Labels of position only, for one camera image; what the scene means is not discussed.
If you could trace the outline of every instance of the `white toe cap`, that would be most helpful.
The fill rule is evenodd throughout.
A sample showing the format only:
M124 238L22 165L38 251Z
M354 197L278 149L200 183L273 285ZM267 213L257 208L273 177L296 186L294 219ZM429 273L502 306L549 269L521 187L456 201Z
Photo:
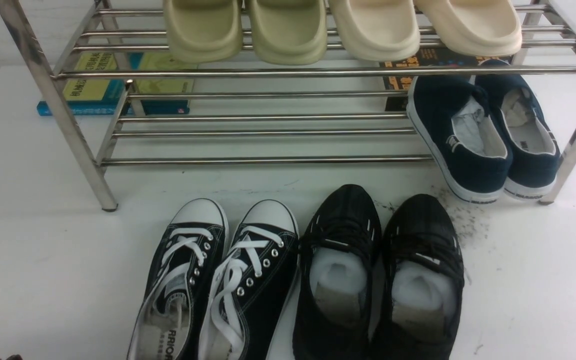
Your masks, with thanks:
M208 198L196 198L174 215L172 224L180 223L206 223L224 226L226 214L219 203Z

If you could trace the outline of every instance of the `beige slide sandal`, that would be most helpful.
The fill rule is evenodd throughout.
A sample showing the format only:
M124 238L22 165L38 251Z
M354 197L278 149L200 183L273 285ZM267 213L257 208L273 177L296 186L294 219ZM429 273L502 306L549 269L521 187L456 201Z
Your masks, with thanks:
M323 0L246 0L254 53L271 64L307 65L327 47Z
M170 53L189 64L215 62L242 50L241 0L164 0Z
M514 55L522 28L511 0L414 0L441 41L457 53L482 57Z
M413 0L329 0L343 47L357 59L387 62L419 50Z

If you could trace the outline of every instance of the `book cover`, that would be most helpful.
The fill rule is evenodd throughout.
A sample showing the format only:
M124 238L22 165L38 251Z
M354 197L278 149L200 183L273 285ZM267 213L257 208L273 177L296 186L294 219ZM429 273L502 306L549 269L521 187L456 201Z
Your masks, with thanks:
M196 64L185 64L167 52L135 52L128 54L130 65L139 70L188 70L196 69ZM117 69L115 57L110 52L83 53L75 66L76 71L112 71ZM144 94L180 94L191 92L192 79L144 79L137 80L135 86ZM124 89L120 79L71 79L66 82L63 95L76 116L112 115L115 113L119 96ZM188 100L142 100L147 115L188 114ZM46 101L37 105L40 116L52 116Z
M487 59L500 59L505 62L512 61L512 56L486 57L471 56L458 54L448 48L421 48L414 56L401 61L386 61L379 63L380 68L417 68L420 66L451 66L458 68L460 66L477 66ZM383 84L386 90L403 90L410 89L412 76L386 76L383 78ZM408 98L406 96L389 97L386 101L387 112L400 112L406 110Z

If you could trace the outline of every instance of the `stainless steel shoe rack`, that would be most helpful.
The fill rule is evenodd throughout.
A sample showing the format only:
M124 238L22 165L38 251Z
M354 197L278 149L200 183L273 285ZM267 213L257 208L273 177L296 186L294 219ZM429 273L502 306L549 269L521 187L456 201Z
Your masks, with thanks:
M299 91L299 92L237 92L237 93L190 93L183 95L154 95L137 93L133 80L144 78L334 78L334 77L383 77L383 76L423 76L423 75L482 75L482 74L576 74L576 65L567 66L526 66L523 61L528 48L537 47L564 47L572 48L576 54L576 29L570 26L558 11L556 4L550 0L533 0L532 4L517 6L519 13L527 13L523 21L523 48L514 57L512 66L508 67L448 67L448 66L422 66L414 68L302 68L286 67L279 69L234 70L228 68L208 70L185 71L137 71L131 70L128 64L127 53L140 51L166 51L167 45L156 44L128 44L123 39L165 38L165 31L158 29L120 29L119 17L161 17L161 9L116 9L110 0L94 0L90 10L83 18L80 26L66 45L60 59L51 68L44 52L30 26L19 0L0 0L0 15L12 35L30 73L34 77L43 98L54 114L54 119L63 132L66 142L77 160L81 170L103 210L112 212L117 209L115 200L108 183L105 172L113 166L231 166L237 164L329 164L329 163L383 163L383 162L422 162L430 160L429 155L354 155L354 156L306 156L306 157L197 157L197 158L116 158L113 157L115 145L120 139L135 138L189 138L189 137L279 137L279 136L335 136L335 135L411 135L411 127L370 128L370 129L321 129L305 130L298 127L299 121L329 121L343 119L360 121L362 119L406 119L405 112L381 113L348 113L348 114L268 114L250 116L145 116L141 105L142 100L240 100L240 99L268 99L268 98L352 98L352 97L386 97L406 96L404 91ZM539 20L545 16L549 25L539 25ZM431 27L422 27L422 35L434 35ZM555 32L560 34L556 39L534 39L536 33ZM336 29L329 29L328 34L334 36ZM250 39L250 29L244 30L244 36ZM90 39L106 39L107 43L91 44ZM249 43L243 45L244 51L252 50ZM422 48L438 48L443 44L437 38L422 36ZM342 43L327 44L329 51L343 50ZM116 71L73 71L74 64L82 52L112 52L115 54L119 70ZM122 79L125 90L117 107L115 116L108 127L102 145L95 156L90 150L86 139L73 114L66 104L62 91L65 82L69 79ZM134 116L126 116L125 109L132 105ZM186 123L215 123L225 122L259 122L282 121L297 124L291 130L183 130ZM125 124L136 123L179 123L180 130L122 130ZM545 196L541 203L548 205L555 201L558 193L576 164L576 130L563 151L560 167L557 174L557 184L551 194Z

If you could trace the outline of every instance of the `black sneaker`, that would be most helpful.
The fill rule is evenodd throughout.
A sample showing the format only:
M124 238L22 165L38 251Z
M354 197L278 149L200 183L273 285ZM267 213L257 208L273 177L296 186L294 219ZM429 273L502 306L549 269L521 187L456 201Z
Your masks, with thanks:
M428 194L407 199L384 231L386 282L373 360L448 360L462 313L464 263L455 228Z
M226 214L212 200L192 200L174 216L150 265L129 360L197 358L197 337L226 239Z
M254 205L212 278L199 360L262 360L295 281L295 217L275 200Z
M295 360L366 358L381 239L377 210L363 187L343 185L319 207L301 239Z

